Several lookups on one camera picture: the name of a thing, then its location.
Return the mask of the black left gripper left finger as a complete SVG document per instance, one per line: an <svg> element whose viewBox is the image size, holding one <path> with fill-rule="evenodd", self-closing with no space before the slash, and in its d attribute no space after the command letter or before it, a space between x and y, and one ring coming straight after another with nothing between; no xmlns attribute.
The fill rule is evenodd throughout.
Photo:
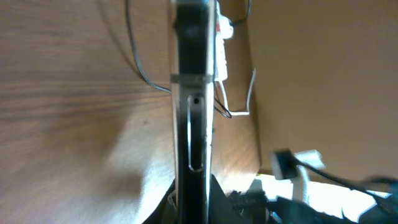
<svg viewBox="0 0 398 224"><path fill-rule="evenodd" d="M155 210L146 218L143 224L177 224L177 190L175 180L167 189Z"/></svg>

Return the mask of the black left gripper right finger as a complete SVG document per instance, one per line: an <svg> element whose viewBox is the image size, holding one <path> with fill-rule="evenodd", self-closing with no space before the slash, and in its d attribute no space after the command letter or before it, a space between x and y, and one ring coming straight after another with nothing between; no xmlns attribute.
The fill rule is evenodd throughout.
<svg viewBox="0 0 398 224"><path fill-rule="evenodd" d="M246 220L234 210L224 194L215 176L211 175L210 187L210 223L211 224L245 224Z"/></svg>

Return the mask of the black smartphone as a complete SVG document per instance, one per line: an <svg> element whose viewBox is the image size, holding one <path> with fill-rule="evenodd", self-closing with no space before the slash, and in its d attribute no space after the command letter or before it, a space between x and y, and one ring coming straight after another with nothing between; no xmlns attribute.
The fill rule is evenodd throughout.
<svg viewBox="0 0 398 224"><path fill-rule="evenodd" d="M209 223L216 2L169 5L177 223Z"/></svg>

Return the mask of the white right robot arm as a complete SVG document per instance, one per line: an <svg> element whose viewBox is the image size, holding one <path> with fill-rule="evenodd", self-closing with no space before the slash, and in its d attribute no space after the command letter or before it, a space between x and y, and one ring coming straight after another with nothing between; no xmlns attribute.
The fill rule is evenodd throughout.
<svg viewBox="0 0 398 224"><path fill-rule="evenodd" d="M304 201L296 183L258 175L245 191L228 195L233 209L250 223L397 223L397 193L359 192L309 181Z"/></svg>

